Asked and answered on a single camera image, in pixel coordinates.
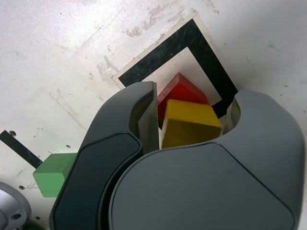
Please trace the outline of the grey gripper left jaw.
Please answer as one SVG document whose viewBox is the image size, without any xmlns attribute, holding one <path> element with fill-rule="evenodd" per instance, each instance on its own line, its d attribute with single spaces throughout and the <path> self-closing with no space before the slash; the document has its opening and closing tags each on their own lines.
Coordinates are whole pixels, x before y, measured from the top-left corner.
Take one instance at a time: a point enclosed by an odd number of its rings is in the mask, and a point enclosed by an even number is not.
<svg viewBox="0 0 307 230">
<path fill-rule="evenodd" d="M 98 110 L 50 214 L 53 230 L 106 230 L 108 206 L 123 172 L 159 149 L 157 86 L 134 83 Z"/>
</svg>

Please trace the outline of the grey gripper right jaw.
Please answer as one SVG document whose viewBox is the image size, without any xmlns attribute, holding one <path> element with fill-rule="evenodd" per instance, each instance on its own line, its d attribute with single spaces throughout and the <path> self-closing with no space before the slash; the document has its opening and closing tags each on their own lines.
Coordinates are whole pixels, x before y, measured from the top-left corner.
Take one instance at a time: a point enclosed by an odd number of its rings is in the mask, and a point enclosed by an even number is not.
<svg viewBox="0 0 307 230">
<path fill-rule="evenodd" d="M 270 96 L 239 91 L 234 127 L 204 143 L 162 149 L 120 177 L 112 230 L 295 230 L 305 143 L 297 121 Z"/>
</svg>

